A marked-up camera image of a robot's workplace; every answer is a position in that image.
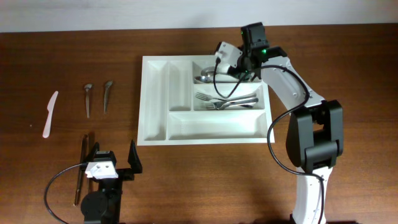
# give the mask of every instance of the wooden surface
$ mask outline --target wooden surface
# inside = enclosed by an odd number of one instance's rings
[[[398,220],[398,25],[268,27],[296,71],[344,108],[345,148],[328,183],[326,217],[362,223]],[[0,222],[55,223],[43,203],[47,182],[76,164],[83,134],[127,167],[137,138],[143,55],[212,54],[221,40],[241,44],[239,29],[114,30],[0,34]],[[113,80],[107,115],[103,85]],[[83,85],[93,83],[91,118]],[[58,90],[51,135],[42,138],[47,103]],[[272,117],[284,111],[271,92]],[[275,127],[285,152],[288,119]],[[296,177],[265,144],[137,148],[144,173],[123,187],[126,223],[252,223],[287,219]],[[70,223],[77,170],[50,189],[49,204]]]

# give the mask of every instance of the white tray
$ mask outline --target white tray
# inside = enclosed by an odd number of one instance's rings
[[[209,111],[204,109],[204,101],[195,98],[196,92],[218,96],[213,84],[193,82],[202,69],[214,65],[214,55],[142,58],[137,145],[267,142],[272,118],[264,82],[241,83],[231,96],[256,92],[259,102],[253,109],[236,106]],[[235,83],[217,83],[224,95],[234,86]]]

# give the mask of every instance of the white wall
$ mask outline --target white wall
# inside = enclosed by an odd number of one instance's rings
[[[0,0],[0,32],[398,22],[398,0]]]

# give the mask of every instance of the white knife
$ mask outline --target white knife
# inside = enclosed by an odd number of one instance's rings
[[[47,116],[47,121],[45,122],[43,138],[48,138],[50,136],[52,111],[54,110],[54,104],[55,100],[57,99],[57,96],[58,96],[58,91],[55,91],[54,94],[51,96],[49,105],[47,105],[47,110],[49,111],[49,115]]]

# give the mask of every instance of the metal fork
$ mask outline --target metal fork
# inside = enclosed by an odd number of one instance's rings
[[[256,96],[257,96],[256,93],[251,93],[251,94],[248,94],[248,95],[244,95],[244,96],[239,96],[239,97],[231,98],[231,99],[229,99],[229,100],[235,100],[235,99],[237,99],[237,98],[242,98],[242,97],[250,98],[250,97],[256,97]],[[200,93],[200,92],[197,92],[196,95],[195,95],[195,97],[198,98],[199,100],[203,100],[203,101],[210,101],[210,100],[226,101],[226,100],[224,100],[224,99],[212,97],[211,95],[204,94],[204,93]],[[245,108],[253,108],[253,106],[251,106],[251,105],[240,105],[240,106],[245,107]]]
[[[208,110],[223,110],[229,106],[240,106],[240,105],[254,105],[259,101],[258,98],[250,98],[243,100],[228,100],[219,101],[215,103],[205,103],[205,107]]]

